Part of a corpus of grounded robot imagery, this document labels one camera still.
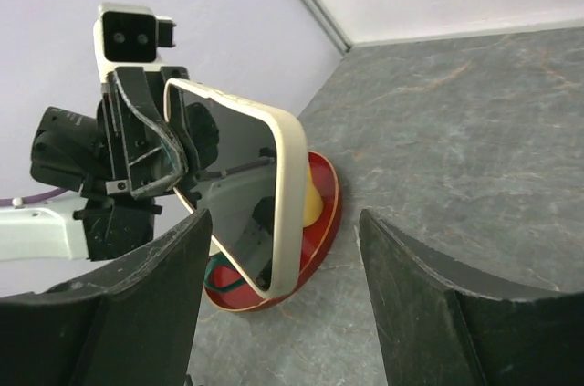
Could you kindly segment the pink-case smartphone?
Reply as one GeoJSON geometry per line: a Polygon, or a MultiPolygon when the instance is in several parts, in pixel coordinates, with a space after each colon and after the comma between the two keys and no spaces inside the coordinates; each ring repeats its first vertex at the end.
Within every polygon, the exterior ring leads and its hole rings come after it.
{"type": "Polygon", "coordinates": [[[173,191],[189,210],[213,221],[212,241],[262,299],[297,286],[304,229],[308,147],[286,110],[186,79],[171,78],[163,117],[177,123],[182,105],[195,109],[190,128],[197,163],[173,191]]]}

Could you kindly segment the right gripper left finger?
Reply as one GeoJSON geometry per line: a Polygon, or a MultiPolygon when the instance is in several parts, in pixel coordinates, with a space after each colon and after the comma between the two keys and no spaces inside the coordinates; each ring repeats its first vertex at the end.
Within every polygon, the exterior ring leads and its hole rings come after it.
{"type": "Polygon", "coordinates": [[[212,217],[40,294],[1,300],[4,385],[190,385],[212,217]]]}

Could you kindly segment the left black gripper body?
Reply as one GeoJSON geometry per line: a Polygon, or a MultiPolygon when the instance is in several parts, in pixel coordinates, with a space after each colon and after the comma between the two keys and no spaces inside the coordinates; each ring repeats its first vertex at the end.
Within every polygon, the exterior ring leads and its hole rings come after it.
{"type": "Polygon", "coordinates": [[[190,138],[184,102],[171,78],[187,78],[184,67],[157,70],[119,66],[102,83],[103,115],[113,177],[126,180],[132,197],[158,197],[190,184],[190,138]]]}

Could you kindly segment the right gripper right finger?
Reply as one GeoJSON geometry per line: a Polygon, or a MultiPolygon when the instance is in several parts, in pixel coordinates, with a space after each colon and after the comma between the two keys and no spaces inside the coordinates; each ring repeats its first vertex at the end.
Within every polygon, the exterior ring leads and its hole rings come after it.
{"type": "Polygon", "coordinates": [[[391,385],[580,385],[583,296],[441,253],[370,210],[360,255],[391,385]]]}

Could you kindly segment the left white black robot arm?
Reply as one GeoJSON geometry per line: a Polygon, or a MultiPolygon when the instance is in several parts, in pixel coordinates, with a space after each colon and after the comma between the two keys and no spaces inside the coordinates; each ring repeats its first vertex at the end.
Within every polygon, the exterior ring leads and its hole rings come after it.
{"type": "Polygon", "coordinates": [[[219,130],[206,107],[169,86],[187,76],[182,67],[118,67],[94,117],[48,108],[30,173],[54,192],[2,207],[2,259],[115,259],[152,240],[158,197],[178,190],[196,203],[219,130]]]}

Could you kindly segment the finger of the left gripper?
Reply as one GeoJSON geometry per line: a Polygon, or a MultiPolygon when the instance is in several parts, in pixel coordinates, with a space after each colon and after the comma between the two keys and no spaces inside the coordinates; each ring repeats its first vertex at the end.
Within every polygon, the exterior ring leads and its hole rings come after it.
{"type": "Polygon", "coordinates": [[[218,157],[219,130],[211,111],[197,100],[186,104],[183,92],[170,88],[169,126],[182,145],[187,172],[196,176],[218,157]]]}
{"type": "Polygon", "coordinates": [[[108,75],[108,82],[129,193],[134,198],[163,195],[187,172],[182,145],[158,111],[142,68],[118,67],[108,75]]]}

